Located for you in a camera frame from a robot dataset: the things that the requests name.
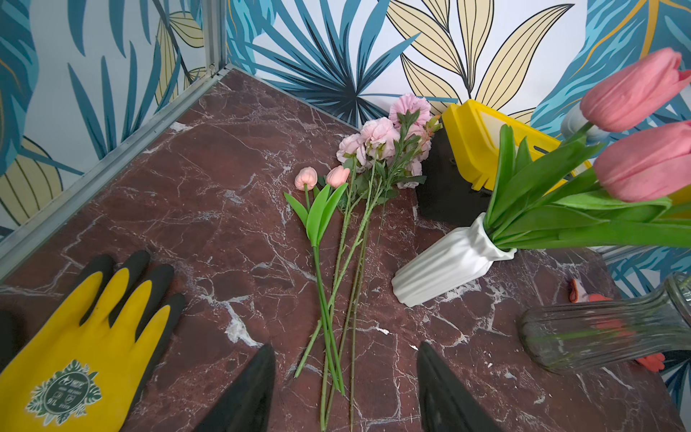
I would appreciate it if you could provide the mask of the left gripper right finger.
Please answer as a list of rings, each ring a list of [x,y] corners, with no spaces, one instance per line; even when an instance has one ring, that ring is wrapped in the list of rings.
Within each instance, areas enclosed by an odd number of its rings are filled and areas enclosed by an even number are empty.
[[[417,378],[424,431],[502,432],[428,342],[419,346]]]

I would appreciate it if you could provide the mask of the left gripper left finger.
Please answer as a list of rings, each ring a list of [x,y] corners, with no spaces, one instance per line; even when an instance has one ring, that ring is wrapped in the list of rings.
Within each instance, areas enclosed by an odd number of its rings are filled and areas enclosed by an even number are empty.
[[[275,351],[266,344],[194,431],[266,431],[275,386]]]

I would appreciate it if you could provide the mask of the light pink tulip stem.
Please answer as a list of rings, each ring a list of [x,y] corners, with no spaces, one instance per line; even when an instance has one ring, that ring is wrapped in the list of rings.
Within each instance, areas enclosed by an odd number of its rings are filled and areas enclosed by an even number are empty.
[[[313,167],[304,167],[296,176],[295,188],[304,192],[306,205],[303,205],[295,197],[285,194],[286,202],[292,207],[295,214],[299,217],[305,228],[307,238],[311,243],[314,263],[316,266],[316,277],[318,284],[318,294],[320,300],[320,323],[324,333],[326,344],[326,361],[332,377],[334,387],[339,391],[345,390],[343,375],[340,367],[340,357],[336,352],[337,344],[333,330],[333,319],[330,316],[329,302],[325,290],[320,263],[320,243],[326,233],[331,219],[336,212],[338,204],[343,194],[347,190],[347,185],[340,185],[334,189],[329,184],[325,185],[320,192],[316,191],[319,177]]]

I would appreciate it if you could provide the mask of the pink carnation flower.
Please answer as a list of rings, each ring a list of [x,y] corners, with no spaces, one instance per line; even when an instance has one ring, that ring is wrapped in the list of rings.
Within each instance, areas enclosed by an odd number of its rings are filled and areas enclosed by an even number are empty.
[[[348,328],[351,330],[348,395],[348,426],[351,431],[356,429],[357,318],[365,284],[371,219],[378,207],[385,207],[386,203],[398,196],[399,190],[415,188],[424,182],[423,174],[409,178],[403,176],[405,167],[415,156],[413,149],[419,140],[407,140],[407,135],[413,124],[424,125],[433,118],[437,117],[432,115],[431,104],[426,98],[408,94],[392,105],[387,117],[367,122],[360,131],[362,145],[354,155],[359,170],[355,180],[365,181],[367,190],[361,194],[365,198],[365,210],[358,228],[359,256],[347,313]]]

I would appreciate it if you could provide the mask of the light pink rose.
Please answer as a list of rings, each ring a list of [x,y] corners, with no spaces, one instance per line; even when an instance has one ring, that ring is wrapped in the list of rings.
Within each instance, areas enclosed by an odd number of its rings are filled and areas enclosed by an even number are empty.
[[[331,329],[325,334],[330,353],[324,357],[320,383],[320,430],[329,429],[329,417],[338,393],[354,397],[354,360],[350,361],[350,377],[343,372],[342,356],[347,341],[356,341],[356,314],[359,292],[365,277],[365,257],[369,230],[377,206],[384,204],[390,180],[395,172],[399,129],[388,118],[371,120],[359,133],[348,136],[339,144],[337,159],[340,166],[327,175],[326,184],[332,189],[345,186],[345,194],[337,209],[343,215],[330,292],[326,298],[327,324],[334,325],[338,292],[354,268],[345,320],[339,336]]]

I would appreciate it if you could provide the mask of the double pink peony stem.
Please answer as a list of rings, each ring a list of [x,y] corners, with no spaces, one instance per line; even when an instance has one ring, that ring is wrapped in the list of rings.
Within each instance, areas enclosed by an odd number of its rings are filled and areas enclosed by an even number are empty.
[[[437,121],[437,118],[433,118],[424,125],[413,124],[410,127],[407,140],[411,138],[418,138],[419,140],[415,145],[415,149],[413,149],[415,156],[404,169],[403,176],[405,178],[421,176],[423,174],[422,162],[428,158],[432,147],[431,140],[441,128],[442,126]]]

